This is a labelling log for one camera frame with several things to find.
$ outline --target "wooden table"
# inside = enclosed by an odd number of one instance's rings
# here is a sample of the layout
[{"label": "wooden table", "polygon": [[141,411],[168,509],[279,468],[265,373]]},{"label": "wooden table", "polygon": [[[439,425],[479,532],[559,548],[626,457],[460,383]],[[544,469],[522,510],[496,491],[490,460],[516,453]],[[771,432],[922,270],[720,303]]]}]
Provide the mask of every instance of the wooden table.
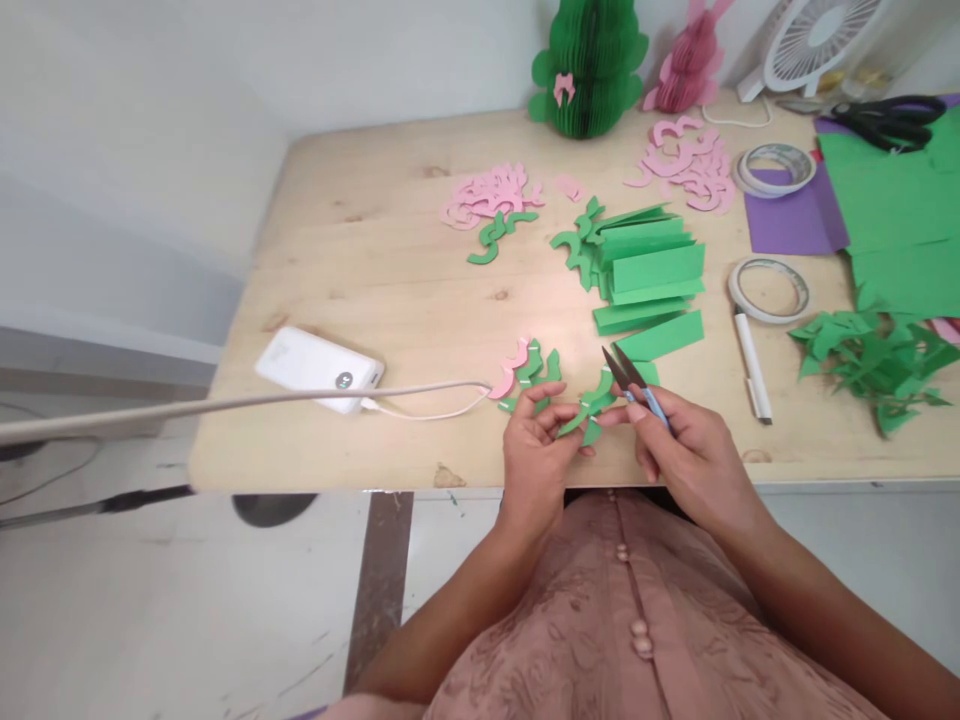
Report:
[{"label": "wooden table", "polygon": [[[808,118],[774,112],[763,129],[720,128],[734,157],[764,142],[814,147]],[[711,113],[748,121],[763,116],[762,108],[740,106],[732,94]],[[446,379],[493,383],[500,360],[512,357],[517,337],[526,334],[540,340],[545,354],[559,349],[570,398],[594,389],[603,359],[590,311],[604,303],[566,269],[567,249],[550,248],[555,234],[574,229],[584,204],[563,197],[554,178],[572,174],[608,215],[661,202],[656,183],[640,190],[622,183],[637,176],[633,164],[657,119],[628,112],[608,135],[582,142],[529,122],[523,112],[300,140],[287,157],[211,397],[275,392],[253,367],[284,325],[383,360],[381,387]],[[479,249],[477,231],[441,224],[440,208],[461,179],[518,161],[530,176],[528,188],[544,183],[547,205],[539,208],[539,220],[518,224],[501,242],[496,261],[468,264],[467,255]],[[670,209],[707,246],[706,292],[694,301],[706,339],[658,360],[661,382],[724,415],[755,482],[960,475],[954,408],[926,409],[895,440],[884,440],[868,408],[846,392],[832,395],[829,379],[797,382],[801,355],[789,328],[754,323],[775,413],[773,426],[761,425],[751,412],[725,290],[731,268],[751,252],[743,198],[723,217],[682,200]],[[851,309],[846,257],[789,262],[810,283],[816,310]],[[937,385],[960,400],[960,368],[943,371]],[[456,389],[399,398],[396,406],[440,413],[474,397],[472,389]],[[370,412],[344,417],[312,402],[234,410],[202,418],[190,477],[197,490],[230,493],[499,486],[507,419],[493,402],[433,423]],[[638,482],[629,428],[605,432],[596,448],[596,458],[575,461],[571,485]]]}]

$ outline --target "black scissors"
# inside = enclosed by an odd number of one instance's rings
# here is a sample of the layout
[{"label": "black scissors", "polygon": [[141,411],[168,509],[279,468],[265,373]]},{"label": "black scissors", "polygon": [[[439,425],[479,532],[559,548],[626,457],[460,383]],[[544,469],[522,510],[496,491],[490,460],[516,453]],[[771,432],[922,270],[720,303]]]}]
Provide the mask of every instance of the black scissors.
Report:
[{"label": "black scissors", "polygon": [[946,103],[932,95],[901,95],[876,102],[833,106],[815,100],[778,100],[777,105],[802,115],[819,113],[852,130],[874,147],[894,154],[923,150],[933,139],[927,125],[947,111]]},{"label": "black scissors", "polygon": [[613,373],[614,380],[617,381],[617,385],[620,386],[620,389],[623,390],[623,397],[627,399],[628,402],[637,402],[637,398],[634,397],[633,393],[630,391],[630,385],[636,385],[640,388],[640,392],[643,393],[644,399],[647,401],[647,405],[650,407],[650,411],[656,415],[658,418],[663,420],[663,424],[667,426],[667,430],[673,433],[673,428],[670,427],[670,421],[667,420],[666,414],[663,412],[663,408],[660,407],[660,403],[657,402],[657,398],[654,397],[653,393],[650,392],[650,388],[647,387],[647,383],[643,380],[643,375],[640,374],[640,371],[637,370],[637,366],[633,364],[633,361],[627,357],[627,354],[620,349],[619,346],[614,345],[613,349],[617,353],[617,357],[620,359],[620,364],[617,364],[617,361],[614,360],[610,353],[607,352],[607,349],[601,346],[603,350],[603,357],[607,360],[607,367],[610,368],[610,372]]}]

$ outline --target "fan grille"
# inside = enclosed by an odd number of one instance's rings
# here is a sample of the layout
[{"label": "fan grille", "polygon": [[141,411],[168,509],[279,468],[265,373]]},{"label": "fan grille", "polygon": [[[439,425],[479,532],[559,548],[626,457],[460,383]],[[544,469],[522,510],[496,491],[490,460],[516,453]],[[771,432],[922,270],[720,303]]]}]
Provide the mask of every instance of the fan grille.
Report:
[{"label": "fan grille", "polygon": [[[823,67],[863,30],[880,3],[881,0],[810,0],[783,33],[773,57],[774,75],[780,80],[799,80]],[[823,37],[822,23],[818,32],[813,31],[827,13],[842,13],[842,19],[833,32]]]}]

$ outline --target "floor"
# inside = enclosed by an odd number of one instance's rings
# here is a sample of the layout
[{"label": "floor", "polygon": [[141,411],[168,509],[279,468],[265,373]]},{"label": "floor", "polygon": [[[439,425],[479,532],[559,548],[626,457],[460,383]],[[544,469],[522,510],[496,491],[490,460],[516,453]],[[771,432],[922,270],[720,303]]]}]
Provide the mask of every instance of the floor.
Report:
[{"label": "floor", "polygon": [[[0,395],[46,414],[130,401]],[[0,422],[14,419],[0,408]],[[185,482],[193,420],[107,444],[0,517]],[[0,465],[0,500],[89,457],[88,442]],[[778,488],[780,522],[853,590],[960,673],[960,483]],[[406,620],[490,528],[496,491],[417,493]],[[204,495],[0,533],[0,717],[290,717],[340,697],[370,496],[328,493],[288,525],[241,523]]]}]

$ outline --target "white fan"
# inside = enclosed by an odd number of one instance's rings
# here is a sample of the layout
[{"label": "white fan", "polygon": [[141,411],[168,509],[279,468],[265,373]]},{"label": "white fan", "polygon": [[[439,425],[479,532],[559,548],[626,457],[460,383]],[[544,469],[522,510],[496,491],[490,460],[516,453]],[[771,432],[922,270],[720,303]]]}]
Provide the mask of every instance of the white fan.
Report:
[{"label": "white fan", "polygon": [[846,55],[877,16],[883,0],[782,0],[770,18],[760,66],[737,85],[742,102],[764,87],[776,92],[817,92],[820,76]]}]

